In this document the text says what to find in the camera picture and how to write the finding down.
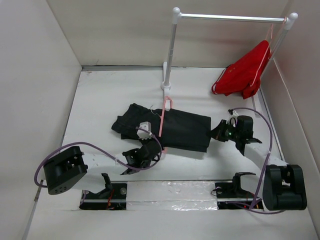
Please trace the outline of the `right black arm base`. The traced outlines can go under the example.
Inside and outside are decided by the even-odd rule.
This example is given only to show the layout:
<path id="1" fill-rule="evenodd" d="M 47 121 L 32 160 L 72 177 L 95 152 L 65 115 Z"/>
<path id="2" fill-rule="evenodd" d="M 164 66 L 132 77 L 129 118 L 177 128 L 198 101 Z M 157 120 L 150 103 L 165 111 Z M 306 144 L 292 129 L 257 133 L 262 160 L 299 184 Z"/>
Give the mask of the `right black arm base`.
<path id="1" fill-rule="evenodd" d="M 219 210 L 248 209 L 253 202 L 259 177 L 253 172 L 236 172 L 231 180 L 214 183 L 210 192 Z"/>

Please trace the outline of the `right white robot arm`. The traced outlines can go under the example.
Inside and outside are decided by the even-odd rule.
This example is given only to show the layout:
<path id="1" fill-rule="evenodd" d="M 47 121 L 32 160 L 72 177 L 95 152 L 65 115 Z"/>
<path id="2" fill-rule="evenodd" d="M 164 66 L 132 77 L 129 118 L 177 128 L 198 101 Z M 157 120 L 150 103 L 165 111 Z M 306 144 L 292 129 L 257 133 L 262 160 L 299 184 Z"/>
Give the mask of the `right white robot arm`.
<path id="1" fill-rule="evenodd" d="M 262 190 L 262 201 L 268 210 L 305 210 L 307 195 L 302 168 L 272 156 L 271 150 L 253 137 L 253 126 L 250 116 L 232 116 L 221 120 L 210 131 L 210 137 L 220 142 L 234 142 L 236 149 L 261 170 L 262 179 L 257 187 Z"/>

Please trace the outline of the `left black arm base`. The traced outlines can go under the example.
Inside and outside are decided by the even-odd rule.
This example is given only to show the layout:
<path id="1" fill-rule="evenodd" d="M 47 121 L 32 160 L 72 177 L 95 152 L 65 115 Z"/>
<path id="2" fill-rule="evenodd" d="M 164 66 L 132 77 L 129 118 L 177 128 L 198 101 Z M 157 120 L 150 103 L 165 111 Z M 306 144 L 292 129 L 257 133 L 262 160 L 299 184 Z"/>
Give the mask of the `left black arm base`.
<path id="1" fill-rule="evenodd" d="M 124 211 L 127 209 L 127 181 L 111 181 L 107 173 L 102 173 L 104 189 L 98 193 L 85 190 L 79 208 L 81 210 Z"/>

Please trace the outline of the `black trousers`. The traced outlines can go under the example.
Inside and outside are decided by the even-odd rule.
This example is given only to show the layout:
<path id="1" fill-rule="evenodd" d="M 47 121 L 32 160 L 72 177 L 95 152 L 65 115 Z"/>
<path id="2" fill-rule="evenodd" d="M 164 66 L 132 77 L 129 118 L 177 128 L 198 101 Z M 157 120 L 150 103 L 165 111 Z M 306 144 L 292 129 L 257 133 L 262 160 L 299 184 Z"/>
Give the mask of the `black trousers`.
<path id="1" fill-rule="evenodd" d="M 177 109 L 164 112 L 148 109 L 132 103 L 128 110 L 117 117 L 111 129 L 122 139 L 138 140 L 136 127 L 143 122 L 151 123 L 151 132 L 163 147 L 205 153 L 210 145 L 211 118 Z"/>

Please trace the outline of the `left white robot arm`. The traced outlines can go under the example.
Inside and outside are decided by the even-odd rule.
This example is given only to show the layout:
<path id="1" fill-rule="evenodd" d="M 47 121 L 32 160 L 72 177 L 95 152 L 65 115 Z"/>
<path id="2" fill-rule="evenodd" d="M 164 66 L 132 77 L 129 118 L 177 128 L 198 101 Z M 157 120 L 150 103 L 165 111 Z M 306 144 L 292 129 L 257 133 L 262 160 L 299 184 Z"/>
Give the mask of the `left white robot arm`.
<path id="1" fill-rule="evenodd" d="M 128 176 L 154 167 L 161 158 L 162 146 L 156 140 L 145 142 L 118 155 L 99 148 L 100 154 L 83 152 L 81 142 L 74 142 L 50 153 L 41 166 L 50 195 L 70 189 L 95 193 L 100 198 L 111 194 L 110 175 Z"/>

